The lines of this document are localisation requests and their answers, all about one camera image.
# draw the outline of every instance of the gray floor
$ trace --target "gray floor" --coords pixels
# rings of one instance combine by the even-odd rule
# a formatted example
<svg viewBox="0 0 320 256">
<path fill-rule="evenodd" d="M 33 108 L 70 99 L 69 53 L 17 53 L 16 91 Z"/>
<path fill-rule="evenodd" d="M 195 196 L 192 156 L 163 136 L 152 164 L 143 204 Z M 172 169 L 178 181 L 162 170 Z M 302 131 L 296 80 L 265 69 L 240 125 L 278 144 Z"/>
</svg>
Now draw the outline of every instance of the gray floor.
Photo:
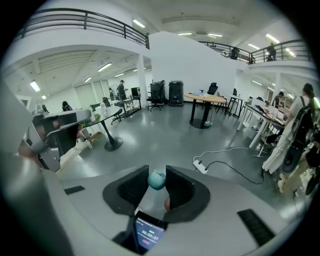
<svg viewBox="0 0 320 256">
<path fill-rule="evenodd" d="M 113 152 L 105 151 L 104 144 L 108 139 L 103 136 L 93 143 L 92 149 L 87 147 L 70 161 L 59 173 L 59 178 L 87 178 L 143 165 L 149 165 L 150 170 L 164 169 L 166 165 L 194 170 L 193 157 L 205 151 L 249 147 L 250 139 L 242 131 L 237 131 L 237 118 L 224 115 L 222 111 L 218 114 L 214 112 L 212 127 L 197 129 L 189 124 L 191 110 L 192 105 L 189 103 L 184 107 L 165 106 L 162 111 L 143 109 L 120 123 L 107 123 L 113 137 L 123 138 L 122 147 Z M 203 110 L 198 106 L 195 118 L 201 118 L 202 115 Z M 268 155 L 253 157 L 257 154 L 257 151 L 237 149 L 208 153 L 200 159 L 205 166 L 216 160 L 224 161 L 248 179 L 259 183 L 262 181 L 261 166 Z M 207 174 L 240 184 L 279 211 L 288 221 L 304 214 L 307 202 L 310 201 L 302 192 L 295 201 L 291 192 L 280 194 L 277 173 L 266 174 L 262 184 L 253 184 L 227 165 L 215 163 L 210 166 Z"/>
</svg>

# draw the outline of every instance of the speaker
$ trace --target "speaker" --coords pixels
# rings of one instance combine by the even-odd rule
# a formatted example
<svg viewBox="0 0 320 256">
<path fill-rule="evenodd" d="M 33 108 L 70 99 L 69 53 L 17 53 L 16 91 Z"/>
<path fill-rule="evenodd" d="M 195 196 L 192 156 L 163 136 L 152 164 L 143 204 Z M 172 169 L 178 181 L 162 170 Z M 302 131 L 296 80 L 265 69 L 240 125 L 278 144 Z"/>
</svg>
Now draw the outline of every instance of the speaker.
<svg viewBox="0 0 320 256">
<path fill-rule="evenodd" d="M 184 82 L 171 81 L 169 83 L 169 106 L 182 107 L 184 105 Z"/>
</svg>

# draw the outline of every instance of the black rubber strip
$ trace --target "black rubber strip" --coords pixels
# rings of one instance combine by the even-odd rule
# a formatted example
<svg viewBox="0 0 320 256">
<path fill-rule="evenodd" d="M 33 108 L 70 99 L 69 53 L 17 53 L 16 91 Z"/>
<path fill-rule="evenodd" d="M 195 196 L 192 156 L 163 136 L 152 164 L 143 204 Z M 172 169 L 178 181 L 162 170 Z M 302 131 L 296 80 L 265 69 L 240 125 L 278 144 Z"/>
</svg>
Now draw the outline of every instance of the black rubber strip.
<svg viewBox="0 0 320 256">
<path fill-rule="evenodd" d="M 66 188 L 64 190 L 64 192 L 67 195 L 70 195 L 70 194 L 77 193 L 77 192 L 82 191 L 82 190 L 85 190 L 85 188 L 83 186 L 73 186 L 73 187 Z"/>
<path fill-rule="evenodd" d="M 259 246 L 263 246 L 275 236 L 252 209 L 241 210 L 237 214 Z"/>
</svg>

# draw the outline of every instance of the computer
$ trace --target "computer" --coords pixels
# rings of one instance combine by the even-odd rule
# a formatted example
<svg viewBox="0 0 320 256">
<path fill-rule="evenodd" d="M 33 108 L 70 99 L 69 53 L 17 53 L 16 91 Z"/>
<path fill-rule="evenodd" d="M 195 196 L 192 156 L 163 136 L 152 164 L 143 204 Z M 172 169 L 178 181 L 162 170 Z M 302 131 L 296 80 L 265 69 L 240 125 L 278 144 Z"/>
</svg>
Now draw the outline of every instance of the computer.
<svg viewBox="0 0 320 256">
<path fill-rule="evenodd" d="M 134 87 L 134 88 L 131 88 L 131 95 L 132 97 L 138 97 L 141 95 L 140 93 L 140 87 Z"/>
</svg>

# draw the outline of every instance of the ball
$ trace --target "ball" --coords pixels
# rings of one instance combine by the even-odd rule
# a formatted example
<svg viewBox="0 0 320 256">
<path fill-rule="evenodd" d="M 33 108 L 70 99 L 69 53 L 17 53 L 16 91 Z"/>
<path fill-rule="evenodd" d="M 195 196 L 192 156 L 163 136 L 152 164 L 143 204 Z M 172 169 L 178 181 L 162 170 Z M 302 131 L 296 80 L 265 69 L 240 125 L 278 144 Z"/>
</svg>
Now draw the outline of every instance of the ball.
<svg viewBox="0 0 320 256">
<path fill-rule="evenodd" d="M 149 174 L 148 185 L 154 190 L 161 190 L 166 185 L 166 175 L 163 172 L 153 171 Z"/>
</svg>

